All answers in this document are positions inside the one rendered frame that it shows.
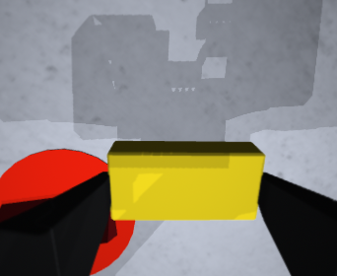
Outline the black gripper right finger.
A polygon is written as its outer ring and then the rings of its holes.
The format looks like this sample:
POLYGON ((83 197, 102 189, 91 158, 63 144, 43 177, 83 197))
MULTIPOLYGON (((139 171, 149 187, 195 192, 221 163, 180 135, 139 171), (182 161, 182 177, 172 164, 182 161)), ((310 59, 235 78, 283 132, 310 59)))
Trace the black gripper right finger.
POLYGON ((257 204, 291 276, 337 276, 337 200, 264 172, 257 204))

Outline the yellow block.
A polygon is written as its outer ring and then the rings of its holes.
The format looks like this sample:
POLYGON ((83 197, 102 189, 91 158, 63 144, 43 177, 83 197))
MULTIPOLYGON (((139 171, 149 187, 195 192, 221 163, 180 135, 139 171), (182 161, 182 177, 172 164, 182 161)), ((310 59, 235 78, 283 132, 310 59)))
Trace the yellow block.
POLYGON ((115 141, 112 220, 254 220, 265 154, 252 142, 115 141))

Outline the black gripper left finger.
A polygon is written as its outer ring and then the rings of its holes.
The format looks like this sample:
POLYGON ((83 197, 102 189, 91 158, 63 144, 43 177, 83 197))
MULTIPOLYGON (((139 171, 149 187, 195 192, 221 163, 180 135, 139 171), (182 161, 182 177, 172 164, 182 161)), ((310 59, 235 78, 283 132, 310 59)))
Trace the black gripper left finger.
POLYGON ((0 276, 90 276, 110 207, 101 172, 0 222, 0 276))

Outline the red circle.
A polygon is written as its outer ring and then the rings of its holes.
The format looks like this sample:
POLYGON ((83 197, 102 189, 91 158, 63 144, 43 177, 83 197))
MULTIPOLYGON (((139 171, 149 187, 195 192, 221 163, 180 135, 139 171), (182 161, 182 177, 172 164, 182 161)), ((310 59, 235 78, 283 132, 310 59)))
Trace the red circle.
MULTIPOLYGON (((53 149, 31 154, 1 175, 0 207, 52 198, 102 172, 108 172, 107 163, 81 151, 53 149)), ((109 243, 100 245, 91 275, 112 264, 132 238, 135 220, 116 220, 115 224, 117 235, 109 243)))

